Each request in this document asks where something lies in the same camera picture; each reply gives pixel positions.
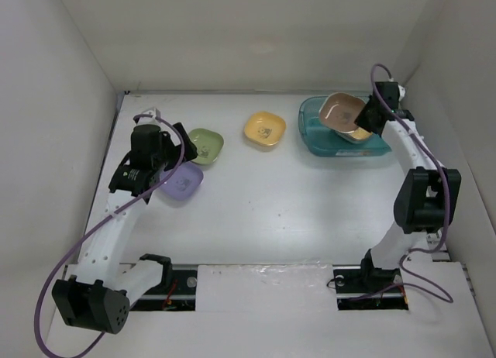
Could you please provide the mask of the green plate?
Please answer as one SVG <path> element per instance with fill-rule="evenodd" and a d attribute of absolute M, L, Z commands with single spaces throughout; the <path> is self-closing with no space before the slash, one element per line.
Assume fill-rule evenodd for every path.
<path fill-rule="evenodd" d="M 198 165 L 213 164 L 224 146 L 223 137 L 217 132 L 204 128 L 193 129 L 188 135 L 198 153 L 192 162 Z"/>

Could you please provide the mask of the yellow plate bottom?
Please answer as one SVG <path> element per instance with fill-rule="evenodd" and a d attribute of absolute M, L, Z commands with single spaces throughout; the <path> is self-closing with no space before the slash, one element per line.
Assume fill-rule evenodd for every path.
<path fill-rule="evenodd" d="M 336 134 L 345 141 L 350 142 L 352 144 L 365 143 L 373 135 L 372 133 L 369 133 L 368 131 L 360 127 L 351 133 L 342 133 L 340 131 L 336 131 Z"/>

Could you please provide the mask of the yellow plate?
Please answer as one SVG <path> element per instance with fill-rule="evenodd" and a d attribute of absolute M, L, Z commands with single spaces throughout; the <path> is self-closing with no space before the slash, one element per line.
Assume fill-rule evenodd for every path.
<path fill-rule="evenodd" d="M 336 134 L 345 141 L 350 142 L 352 144 L 365 143 L 373 135 L 372 133 L 369 133 L 368 131 L 360 127 L 351 133 L 342 133 L 340 131 L 336 131 Z"/>
<path fill-rule="evenodd" d="M 281 141 L 286 128 L 286 122 L 279 115 L 271 112 L 256 112 L 246 121 L 243 134 L 250 142 L 271 148 Z"/>

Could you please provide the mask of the purple plate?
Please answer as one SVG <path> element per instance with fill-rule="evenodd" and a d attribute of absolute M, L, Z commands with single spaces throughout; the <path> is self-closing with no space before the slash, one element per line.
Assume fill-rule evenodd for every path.
<path fill-rule="evenodd" d="M 192 162 L 179 166 L 174 174 L 158 190 L 177 201 L 189 199 L 203 182 L 203 171 Z"/>

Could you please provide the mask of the brown plate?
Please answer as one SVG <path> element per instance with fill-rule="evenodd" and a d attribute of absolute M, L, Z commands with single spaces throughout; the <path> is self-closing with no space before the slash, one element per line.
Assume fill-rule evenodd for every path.
<path fill-rule="evenodd" d="M 339 133 L 353 133 L 359 129 L 356 120 L 365 104 L 363 99 L 356 96 L 344 92 L 333 93 L 319 109 L 319 121 Z"/>

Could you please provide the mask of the yellow plate top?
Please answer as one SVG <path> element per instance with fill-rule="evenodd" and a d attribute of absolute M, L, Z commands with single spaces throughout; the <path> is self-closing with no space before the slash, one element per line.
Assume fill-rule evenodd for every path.
<path fill-rule="evenodd" d="M 286 122 L 279 115 L 271 112 L 256 112 L 246 121 L 243 134 L 250 142 L 271 148 L 281 141 L 286 128 Z"/>

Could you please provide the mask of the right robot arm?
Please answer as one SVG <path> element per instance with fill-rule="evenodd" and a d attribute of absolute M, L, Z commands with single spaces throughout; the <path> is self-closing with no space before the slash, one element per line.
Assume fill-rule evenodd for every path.
<path fill-rule="evenodd" d="M 416 233 L 441 232 L 453 221 L 462 177 L 438 161 L 419 135 L 413 115 L 400 108 L 397 82 L 375 81 L 355 123 L 382 138 L 396 156 L 405 179 L 394 201 L 394 222 L 361 260 L 358 281 L 367 291 L 392 284 L 401 259 L 413 250 Z"/>

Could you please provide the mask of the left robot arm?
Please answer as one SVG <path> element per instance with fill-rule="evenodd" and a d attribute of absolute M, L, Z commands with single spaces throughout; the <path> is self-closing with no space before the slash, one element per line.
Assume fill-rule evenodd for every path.
<path fill-rule="evenodd" d="M 175 285 L 167 256 L 145 253 L 125 273 L 119 264 L 153 191 L 196 158 L 197 148 L 179 122 L 169 132 L 155 121 L 137 124 L 130 145 L 108 186 L 104 224 L 90 236 L 73 274 L 53 286 L 52 297 L 66 325 L 117 334 L 145 293 L 152 289 L 161 294 Z"/>

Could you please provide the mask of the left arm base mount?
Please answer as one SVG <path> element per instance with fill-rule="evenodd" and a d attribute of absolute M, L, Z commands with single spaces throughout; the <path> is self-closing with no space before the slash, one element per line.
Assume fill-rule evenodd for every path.
<path fill-rule="evenodd" d="M 197 267 L 175 267 L 168 287 L 156 286 L 150 289 L 131 307 L 131 310 L 133 312 L 194 312 L 197 285 Z"/>

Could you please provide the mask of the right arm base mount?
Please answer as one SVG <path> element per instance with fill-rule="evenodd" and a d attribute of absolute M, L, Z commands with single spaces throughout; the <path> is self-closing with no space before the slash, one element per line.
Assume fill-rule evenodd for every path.
<path fill-rule="evenodd" d="M 334 266 L 326 287 L 336 293 L 340 311 L 408 310 L 399 269 L 365 270 L 358 265 Z"/>

